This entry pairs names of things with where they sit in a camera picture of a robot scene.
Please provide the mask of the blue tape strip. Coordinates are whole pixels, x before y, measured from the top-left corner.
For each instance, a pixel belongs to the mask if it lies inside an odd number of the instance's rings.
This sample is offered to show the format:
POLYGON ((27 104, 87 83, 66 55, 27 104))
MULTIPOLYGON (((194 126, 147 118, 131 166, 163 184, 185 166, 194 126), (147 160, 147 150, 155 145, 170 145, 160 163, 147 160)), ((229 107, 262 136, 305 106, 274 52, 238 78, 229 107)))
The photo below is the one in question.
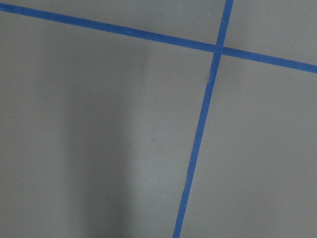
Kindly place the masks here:
POLYGON ((221 21, 219 31, 218 31, 218 39, 215 45, 208 44, 204 42, 148 32, 144 30, 134 29, 130 27, 124 27, 119 25, 113 25, 93 20, 88 20, 84 18, 78 18, 69 15, 58 14, 49 11, 43 11, 28 7, 22 7, 12 4, 1 3, 0 10, 2 12, 13 13, 48 21, 59 22, 63 24, 75 25, 79 27, 105 31, 109 33, 125 35, 134 38, 140 38, 148 41, 160 42, 169 45, 180 46, 184 48, 199 50, 208 53, 214 53, 219 51, 222 55, 230 56, 234 58, 244 59, 244 60, 251 60, 257 61, 261 63, 267 63, 271 65, 296 69, 300 71, 316 73, 317 66, 314 64, 299 62, 290 59, 283 59, 279 57, 273 57, 269 55, 234 49, 230 47, 224 46, 224 40, 228 29, 228 20, 221 21))

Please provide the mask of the blue tape strip crossing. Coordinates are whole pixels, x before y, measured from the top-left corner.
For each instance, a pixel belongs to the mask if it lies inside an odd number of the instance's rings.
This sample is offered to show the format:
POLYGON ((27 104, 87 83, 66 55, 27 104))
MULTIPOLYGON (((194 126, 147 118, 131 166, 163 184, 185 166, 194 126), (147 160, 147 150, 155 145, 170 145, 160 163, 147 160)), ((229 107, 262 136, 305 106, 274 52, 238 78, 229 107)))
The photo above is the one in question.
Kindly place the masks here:
POLYGON ((206 120, 208 116, 208 111, 211 103, 213 88, 215 85, 215 80, 219 68, 219 63, 222 55, 223 45, 226 38, 226 33, 228 29, 228 24, 233 8, 234 1, 227 0, 224 5, 221 22, 219 25, 219 30, 217 34, 217 40, 215 45, 215 50, 212 56, 209 78, 206 84, 202 107, 200 111, 199 121, 197 125, 197 130, 195 134, 195 139, 191 151, 190 161, 187 169, 187 176, 185 186, 181 195, 179 209, 177 213, 177 218, 173 231, 173 238, 179 238, 182 231, 182 226, 185 218, 185 213, 188 205, 188 200, 190 196, 191 186, 194 178, 194 173, 197 165, 197 160, 199 156, 200 146, 203 138, 203 133, 206 125, 206 120))

